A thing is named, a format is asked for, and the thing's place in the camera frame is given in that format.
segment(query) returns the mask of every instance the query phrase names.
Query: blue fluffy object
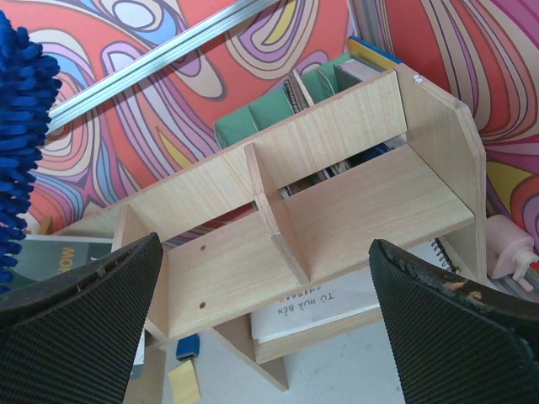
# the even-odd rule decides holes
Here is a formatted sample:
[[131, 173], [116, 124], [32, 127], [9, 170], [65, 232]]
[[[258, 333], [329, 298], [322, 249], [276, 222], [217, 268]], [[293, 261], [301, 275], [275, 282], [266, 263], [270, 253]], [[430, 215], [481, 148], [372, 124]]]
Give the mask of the blue fluffy object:
[[8, 292], [24, 239], [26, 221], [19, 215], [30, 207], [35, 177], [29, 172], [41, 159], [48, 111], [61, 81], [55, 58], [43, 55], [43, 46], [29, 40], [28, 31], [12, 28], [0, 11], [0, 294]]

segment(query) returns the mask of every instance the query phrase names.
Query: psychedelic wallpaper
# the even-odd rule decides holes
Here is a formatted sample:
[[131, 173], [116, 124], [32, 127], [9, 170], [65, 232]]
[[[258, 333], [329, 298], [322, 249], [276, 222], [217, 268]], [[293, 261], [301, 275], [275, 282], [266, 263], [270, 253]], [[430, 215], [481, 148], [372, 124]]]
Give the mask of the psychedelic wallpaper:
[[354, 0], [360, 36], [464, 101], [487, 151], [488, 208], [539, 247], [539, 2]]
[[[64, 102], [231, 3], [0, 0], [0, 9], [57, 58]], [[344, 0], [281, 0], [74, 120], [44, 150], [29, 223], [50, 215], [58, 230], [215, 153], [216, 119], [278, 85], [292, 67], [341, 55], [351, 33]]]

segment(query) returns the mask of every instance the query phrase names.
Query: white notebook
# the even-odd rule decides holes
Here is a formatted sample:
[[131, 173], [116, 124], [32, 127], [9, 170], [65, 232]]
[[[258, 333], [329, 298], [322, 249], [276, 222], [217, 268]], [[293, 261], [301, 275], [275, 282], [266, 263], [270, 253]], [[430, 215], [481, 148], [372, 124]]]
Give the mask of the white notebook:
[[[432, 242], [425, 242], [408, 251], [443, 268]], [[253, 311], [251, 333], [253, 339], [266, 343], [377, 307], [380, 304], [371, 270], [365, 267]]]

